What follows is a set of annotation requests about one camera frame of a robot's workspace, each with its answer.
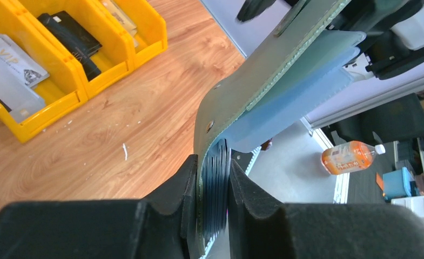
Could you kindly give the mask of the gold credit card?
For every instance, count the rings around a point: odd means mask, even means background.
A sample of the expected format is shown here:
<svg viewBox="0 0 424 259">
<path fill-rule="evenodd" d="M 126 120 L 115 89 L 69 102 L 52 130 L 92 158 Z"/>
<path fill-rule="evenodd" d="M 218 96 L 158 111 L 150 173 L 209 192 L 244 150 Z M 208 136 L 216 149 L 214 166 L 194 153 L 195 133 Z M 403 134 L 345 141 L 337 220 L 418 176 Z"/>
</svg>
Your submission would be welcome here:
<svg viewBox="0 0 424 259">
<path fill-rule="evenodd" d="M 138 41 L 135 39 L 137 34 L 136 24 L 127 16 L 127 14 L 117 5 L 115 1 L 101 0 L 101 3 L 132 37 L 134 47 L 138 47 Z"/>
</svg>

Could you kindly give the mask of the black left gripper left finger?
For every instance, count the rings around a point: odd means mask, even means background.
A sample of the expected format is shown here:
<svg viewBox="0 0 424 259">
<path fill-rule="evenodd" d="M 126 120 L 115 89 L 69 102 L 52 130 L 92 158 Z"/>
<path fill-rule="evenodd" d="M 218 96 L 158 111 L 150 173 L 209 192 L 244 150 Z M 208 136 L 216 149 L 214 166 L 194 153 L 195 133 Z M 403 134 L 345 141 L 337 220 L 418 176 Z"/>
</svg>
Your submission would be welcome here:
<svg viewBox="0 0 424 259">
<path fill-rule="evenodd" d="M 198 157 L 142 199 L 25 201 L 0 210 L 0 258 L 194 258 Z"/>
</svg>

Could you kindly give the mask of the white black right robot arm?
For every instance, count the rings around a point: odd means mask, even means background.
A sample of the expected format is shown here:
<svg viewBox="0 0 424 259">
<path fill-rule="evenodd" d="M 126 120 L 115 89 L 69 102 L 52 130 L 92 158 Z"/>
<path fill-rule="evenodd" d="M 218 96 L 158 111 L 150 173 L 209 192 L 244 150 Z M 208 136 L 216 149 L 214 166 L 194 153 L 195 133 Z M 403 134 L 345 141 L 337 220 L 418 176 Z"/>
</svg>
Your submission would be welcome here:
<svg viewBox="0 0 424 259">
<path fill-rule="evenodd" d="M 424 1 L 288 1 L 291 7 L 250 55 L 285 72 L 321 35 L 352 32 L 355 49 L 344 68 L 357 79 L 386 80 L 424 63 Z"/>
</svg>

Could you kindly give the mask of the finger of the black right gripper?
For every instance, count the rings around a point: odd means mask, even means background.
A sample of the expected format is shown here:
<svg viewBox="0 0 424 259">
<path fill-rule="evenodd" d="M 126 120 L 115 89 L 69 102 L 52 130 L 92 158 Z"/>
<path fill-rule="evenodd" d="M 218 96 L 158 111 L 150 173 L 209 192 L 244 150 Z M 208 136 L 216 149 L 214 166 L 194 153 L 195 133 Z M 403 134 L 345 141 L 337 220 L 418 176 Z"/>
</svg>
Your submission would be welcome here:
<svg viewBox="0 0 424 259">
<path fill-rule="evenodd" d="M 250 21 L 262 14 L 274 3 L 275 0 L 245 0 L 237 14 L 237 20 L 240 22 Z"/>
</svg>

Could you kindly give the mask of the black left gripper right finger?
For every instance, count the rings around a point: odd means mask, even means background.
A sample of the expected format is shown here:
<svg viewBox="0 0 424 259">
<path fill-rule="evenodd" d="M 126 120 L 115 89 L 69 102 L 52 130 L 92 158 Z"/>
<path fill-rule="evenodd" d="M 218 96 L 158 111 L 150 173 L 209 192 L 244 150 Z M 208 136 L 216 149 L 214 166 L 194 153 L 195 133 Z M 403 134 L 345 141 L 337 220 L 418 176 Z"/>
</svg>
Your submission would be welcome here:
<svg viewBox="0 0 424 259">
<path fill-rule="evenodd" d="M 232 161 L 232 258 L 424 258 L 424 226 L 395 205 L 282 203 Z"/>
</svg>

